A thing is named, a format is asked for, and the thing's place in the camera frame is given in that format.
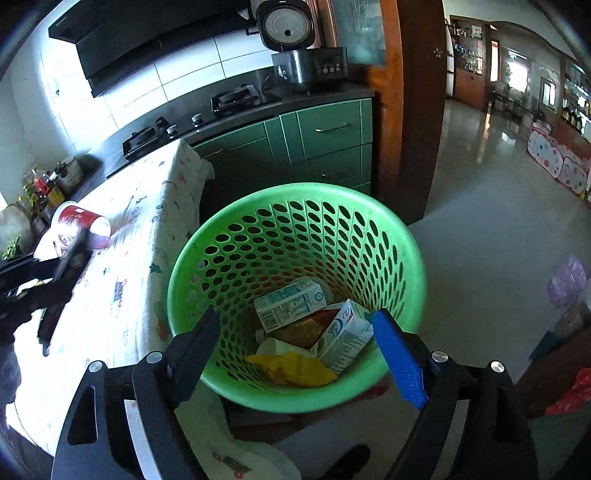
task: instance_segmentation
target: range hood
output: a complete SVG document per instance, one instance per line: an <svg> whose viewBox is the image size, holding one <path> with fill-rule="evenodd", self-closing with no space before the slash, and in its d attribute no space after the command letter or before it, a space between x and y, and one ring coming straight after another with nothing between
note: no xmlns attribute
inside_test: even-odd
<svg viewBox="0 0 591 480"><path fill-rule="evenodd" d="M76 45L96 97L181 48L255 26L249 0L81 0L48 33Z"/></svg>

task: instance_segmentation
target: red plastic bag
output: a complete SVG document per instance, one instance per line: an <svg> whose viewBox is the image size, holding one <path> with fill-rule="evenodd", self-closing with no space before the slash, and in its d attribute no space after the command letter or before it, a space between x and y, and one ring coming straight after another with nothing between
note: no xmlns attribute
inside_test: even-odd
<svg viewBox="0 0 591 480"><path fill-rule="evenodd" d="M579 370L573 388L562 395L556 403L546 407L544 415L576 411L581 403L586 401L591 401L591 368Z"/></svg>

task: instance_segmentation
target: table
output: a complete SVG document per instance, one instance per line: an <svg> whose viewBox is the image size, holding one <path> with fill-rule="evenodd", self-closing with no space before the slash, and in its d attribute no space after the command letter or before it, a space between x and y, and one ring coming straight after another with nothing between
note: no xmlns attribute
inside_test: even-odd
<svg viewBox="0 0 591 480"><path fill-rule="evenodd" d="M203 186L212 178L212 165L178 140L126 167L79 202L109 220L109 245L93 253L64 308L48 357L37 343L40 312L15 334L22 384L15 404L7 407L7 420L49 454L55 455L72 397L92 361L121 367L168 345L168 281L199 227ZM55 233L47 232L35 256L56 257L54 239ZM126 409L144 476L158 479L135 402L127 402ZM273 447L234 440L219 397L201 382L177 417L211 478L235 478L235 471L219 461L226 456L264 478L300 477Z"/></svg>

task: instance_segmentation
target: green plastic basket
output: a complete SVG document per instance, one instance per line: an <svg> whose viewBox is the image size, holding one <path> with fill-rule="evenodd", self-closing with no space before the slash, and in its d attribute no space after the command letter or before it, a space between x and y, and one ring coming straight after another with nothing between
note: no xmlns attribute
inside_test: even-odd
<svg viewBox="0 0 591 480"><path fill-rule="evenodd" d="M241 405L276 413L321 410L356 397L387 372L374 340L334 383L275 385L246 356L261 328L253 300L313 275L335 296L371 311L387 308L416 332L426 281L414 238L391 210L351 189L293 183L244 197L197 230L180 254L168 288L172 332L189 331L212 304L222 333L202 380Z"/></svg>

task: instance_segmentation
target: kitchen counter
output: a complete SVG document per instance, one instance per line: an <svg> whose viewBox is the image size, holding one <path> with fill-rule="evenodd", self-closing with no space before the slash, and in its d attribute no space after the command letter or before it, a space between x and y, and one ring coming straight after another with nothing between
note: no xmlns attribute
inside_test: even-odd
<svg viewBox="0 0 591 480"><path fill-rule="evenodd" d="M247 80L252 81L256 86L257 83L259 85L263 83L266 75L268 75L270 71L269 69L262 69L250 73L258 74L257 78L263 79L259 82L252 81L252 79ZM76 201L83 198L97 188L98 185L102 184L108 177L113 176L119 170L130 165L123 155L123 140L129 138L132 132L153 125L155 120L161 116L165 117L171 124L176 124L178 130L183 132L191 126L191 115L196 112L202 112L205 123L199 128L194 128L190 132L181 136L183 140L193 146L222 133L244 127L245 125L254 122L273 118L282 113L322 105L324 103L372 98L375 94L373 90L368 89L367 87L350 82L343 83L334 89L313 93L290 92L285 86L276 85L264 90L265 95L270 95L274 101L253 106L245 111L226 115L223 118L214 119L213 114L211 114L211 106L208 104L209 98L211 97L210 93L212 91L219 93L225 89L232 88L235 85L229 85L228 80L233 80L233 83L235 84L236 82L244 80L241 77L243 76L233 77L218 82L224 82L224 85L218 86L217 90L214 90L216 84L208 85L202 89L197 89L194 92L179 97L178 99L174 99L171 102L165 103L150 113L138 118L134 122L131 122L129 125L119 130L115 135L93 148L81 159L81 164L86 166L86 168L89 168L88 165L91 165L94 172L87 176L84 182L72 195L72 200Z"/></svg>

